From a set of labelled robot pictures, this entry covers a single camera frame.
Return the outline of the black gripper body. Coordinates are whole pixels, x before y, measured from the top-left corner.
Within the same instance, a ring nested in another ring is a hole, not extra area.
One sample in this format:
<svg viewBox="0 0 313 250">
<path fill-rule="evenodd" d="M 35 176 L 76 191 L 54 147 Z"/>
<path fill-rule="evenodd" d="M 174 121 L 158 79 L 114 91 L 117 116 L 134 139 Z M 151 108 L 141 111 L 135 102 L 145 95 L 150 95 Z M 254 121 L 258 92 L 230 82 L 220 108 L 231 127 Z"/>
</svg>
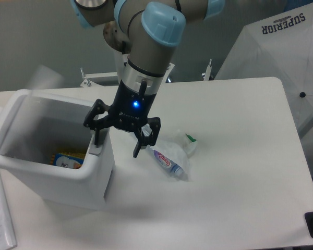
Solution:
<svg viewBox="0 0 313 250">
<path fill-rule="evenodd" d="M 119 84 L 114 101 L 108 110 L 110 119 L 114 121 L 114 127 L 132 132 L 133 126 L 141 128 L 148 123 L 148 113 L 156 95 L 148 95 L 147 87 L 146 81 L 139 84 L 137 91 L 123 82 Z"/>
</svg>

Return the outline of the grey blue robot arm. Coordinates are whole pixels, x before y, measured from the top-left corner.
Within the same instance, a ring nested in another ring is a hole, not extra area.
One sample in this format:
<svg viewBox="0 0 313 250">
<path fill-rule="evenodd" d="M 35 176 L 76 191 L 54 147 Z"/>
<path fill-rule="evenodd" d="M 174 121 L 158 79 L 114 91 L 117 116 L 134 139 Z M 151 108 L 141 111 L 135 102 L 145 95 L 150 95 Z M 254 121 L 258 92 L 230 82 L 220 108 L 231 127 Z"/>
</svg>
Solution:
<svg viewBox="0 0 313 250">
<path fill-rule="evenodd" d="M 110 21 L 131 44 L 127 64 L 114 101 L 95 101 L 84 126 L 99 133 L 115 127 L 137 138 L 133 155 L 155 145 L 161 128 L 158 117 L 148 113 L 162 83 L 185 26 L 219 14 L 224 1 L 72 1 L 83 27 Z"/>
</svg>

